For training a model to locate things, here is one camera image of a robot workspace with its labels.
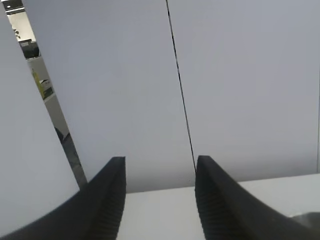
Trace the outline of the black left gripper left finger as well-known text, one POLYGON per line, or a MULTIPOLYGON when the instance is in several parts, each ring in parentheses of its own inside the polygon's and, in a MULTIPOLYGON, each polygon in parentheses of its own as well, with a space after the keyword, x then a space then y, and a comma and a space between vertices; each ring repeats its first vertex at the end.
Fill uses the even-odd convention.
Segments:
POLYGON ((112 157, 79 192, 4 240, 115 240, 126 200, 126 159, 112 157))

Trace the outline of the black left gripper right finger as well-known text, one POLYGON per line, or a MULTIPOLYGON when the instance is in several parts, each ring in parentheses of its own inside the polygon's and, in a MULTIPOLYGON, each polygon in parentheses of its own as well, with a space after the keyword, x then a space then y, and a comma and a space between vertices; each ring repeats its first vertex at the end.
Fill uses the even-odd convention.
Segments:
POLYGON ((207 240, 318 240, 319 229, 277 212, 241 187, 208 155, 195 172, 195 200, 207 240))

